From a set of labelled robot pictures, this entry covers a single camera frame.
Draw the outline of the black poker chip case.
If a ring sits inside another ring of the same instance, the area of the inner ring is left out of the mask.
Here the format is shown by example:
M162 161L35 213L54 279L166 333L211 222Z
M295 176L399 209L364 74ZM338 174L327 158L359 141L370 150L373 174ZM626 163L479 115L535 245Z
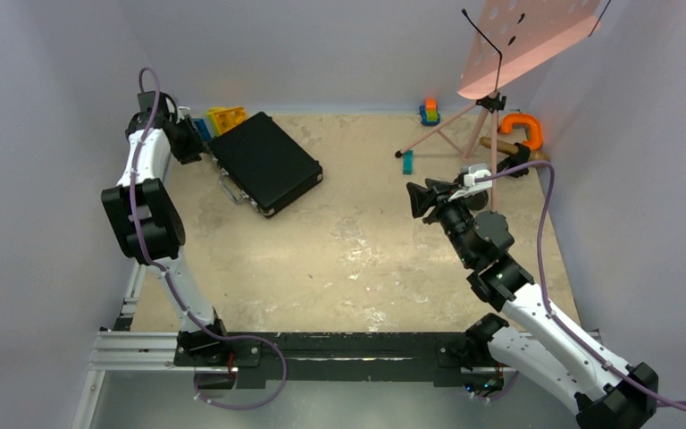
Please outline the black poker chip case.
M324 177L320 162L265 112L212 139L207 147L220 169L266 218L295 202Z

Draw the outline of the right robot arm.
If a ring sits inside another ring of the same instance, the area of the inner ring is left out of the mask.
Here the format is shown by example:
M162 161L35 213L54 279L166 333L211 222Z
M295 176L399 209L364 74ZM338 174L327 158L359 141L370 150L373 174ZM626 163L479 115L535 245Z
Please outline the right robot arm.
M511 366L557 398L580 428L640 428L656 414L656 372L631 365L560 313L509 254L515 239L503 215L472 214L453 182L406 189L413 218L440 225L473 293L494 309L465 333L467 365Z

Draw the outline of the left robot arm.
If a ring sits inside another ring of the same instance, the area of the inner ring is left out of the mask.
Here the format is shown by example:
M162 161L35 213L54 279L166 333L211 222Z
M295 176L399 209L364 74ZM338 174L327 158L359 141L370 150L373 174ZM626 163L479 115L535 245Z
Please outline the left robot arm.
M230 341L188 267L184 223L164 185L170 159L198 162L205 142L168 94L140 91L138 106L125 130L123 174L101 202L123 255L153 272L167 292L180 323L177 360L218 366L230 356Z

